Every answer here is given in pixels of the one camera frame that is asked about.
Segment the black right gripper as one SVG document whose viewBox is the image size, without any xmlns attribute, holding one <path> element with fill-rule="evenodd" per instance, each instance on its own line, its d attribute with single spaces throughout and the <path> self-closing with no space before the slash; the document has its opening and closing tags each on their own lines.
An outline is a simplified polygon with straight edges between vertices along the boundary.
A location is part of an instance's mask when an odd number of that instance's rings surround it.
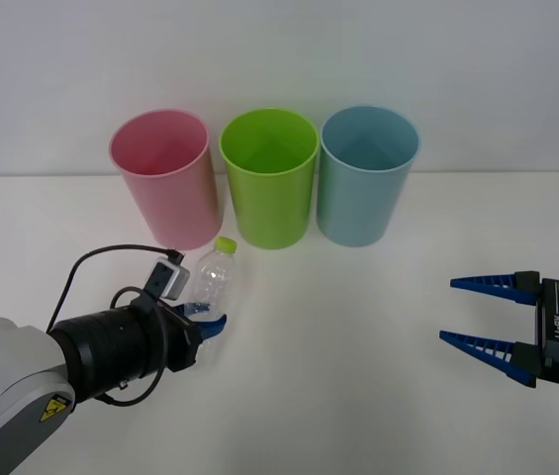
<svg viewBox="0 0 559 475">
<path fill-rule="evenodd" d="M 450 287 L 536 307 L 536 377 L 559 384 L 559 280 L 544 278 L 537 271 L 454 278 Z M 514 342 L 463 333 L 440 331 L 439 338 L 473 358 L 501 371 L 513 381 L 536 387 L 536 377 L 512 363 Z"/>
</svg>

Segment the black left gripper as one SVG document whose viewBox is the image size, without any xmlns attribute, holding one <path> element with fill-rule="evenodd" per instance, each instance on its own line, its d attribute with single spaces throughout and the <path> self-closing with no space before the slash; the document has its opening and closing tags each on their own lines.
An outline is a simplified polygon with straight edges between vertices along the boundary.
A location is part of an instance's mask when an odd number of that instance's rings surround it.
<svg viewBox="0 0 559 475">
<path fill-rule="evenodd" d="M 208 313 L 211 305 L 202 302 L 187 302 L 182 305 L 185 315 Z M 168 341 L 167 368 L 179 372 L 196 363 L 197 352 L 202 341 L 207 341 L 223 332 L 228 321 L 226 314 L 213 321 L 191 321 L 178 307 L 160 305 L 166 323 Z"/>
</svg>

